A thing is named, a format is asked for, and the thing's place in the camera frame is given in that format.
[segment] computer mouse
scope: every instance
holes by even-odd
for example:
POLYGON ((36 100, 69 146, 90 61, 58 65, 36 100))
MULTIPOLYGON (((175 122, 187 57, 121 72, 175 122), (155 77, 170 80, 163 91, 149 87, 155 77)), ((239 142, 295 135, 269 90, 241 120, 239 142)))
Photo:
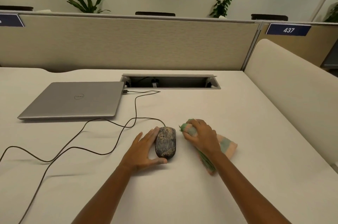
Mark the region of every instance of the computer mouse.
POLYGON ((176 130, 161 127, 155 140, 155 152, 159 158, 170 159, 176 152, 176 130))

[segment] blue sign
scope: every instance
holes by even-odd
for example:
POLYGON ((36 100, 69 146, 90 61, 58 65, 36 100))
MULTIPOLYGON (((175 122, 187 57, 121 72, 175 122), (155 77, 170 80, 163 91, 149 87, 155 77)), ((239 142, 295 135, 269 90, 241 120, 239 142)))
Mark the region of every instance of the blue sign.
POLYGON ((304 37, 308 34, 310 28, 311 25, 271 23, 266 34, 304 37))
POLYGON ((0 27, 24 27, 18 14, 0 14, 0 27))

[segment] cushioned partition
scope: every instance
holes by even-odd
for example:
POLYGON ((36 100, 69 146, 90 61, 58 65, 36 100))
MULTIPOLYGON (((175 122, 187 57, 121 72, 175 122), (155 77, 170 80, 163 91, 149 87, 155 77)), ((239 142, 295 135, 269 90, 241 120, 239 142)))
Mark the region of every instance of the cushioned partition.
POLYGON ((338 25, 312 25, 305 37, 266 34, 269 24, 262 26, 257 42, 268 39, 319 67, 338 39, 338 25))
POLYGON ((0 27, 0 65, 74 69, 241 70, 254 22, 20 15, 0 27))
POLYGON ((245 73, 329 164, 338 161, 338 78, 267 39, 245 73))

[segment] laptop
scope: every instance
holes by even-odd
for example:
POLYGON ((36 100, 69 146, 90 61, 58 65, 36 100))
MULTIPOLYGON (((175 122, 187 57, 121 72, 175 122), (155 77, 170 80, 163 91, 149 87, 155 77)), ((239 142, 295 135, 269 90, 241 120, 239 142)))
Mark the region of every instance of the laptop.
POLYGON ((114 117, 124 82, 54 82, 19 119, 114 117))

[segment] green and pink towel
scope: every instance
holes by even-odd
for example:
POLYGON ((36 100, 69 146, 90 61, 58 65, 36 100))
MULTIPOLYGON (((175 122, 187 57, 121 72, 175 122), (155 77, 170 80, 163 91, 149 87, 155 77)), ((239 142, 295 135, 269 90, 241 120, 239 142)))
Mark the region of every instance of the green and pink towel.
MULTIPOLYGON (((186 132, 190 136, 196 137, 198 135, 196 128, 192 126, 192 124, 185 123, 185 124, 182 124, 180 128, 182 132, 186 132)), ((218 139, 219 145, 221 146, 221 151, 227 156, 227 158, 231 159, 231 157, 234 155, 234 152, 237 148, 237 144, 219 134, 217 134, 217 139, 218 139)), ((201 151, 199 150, 197 151, 198 151, 199 158, 201 162, 203 163, 203 165, 205 166, 208 173, 210 175, 215 174, 216 168, 214 167, 212 162, 210 162, 210 160, 201 151)))

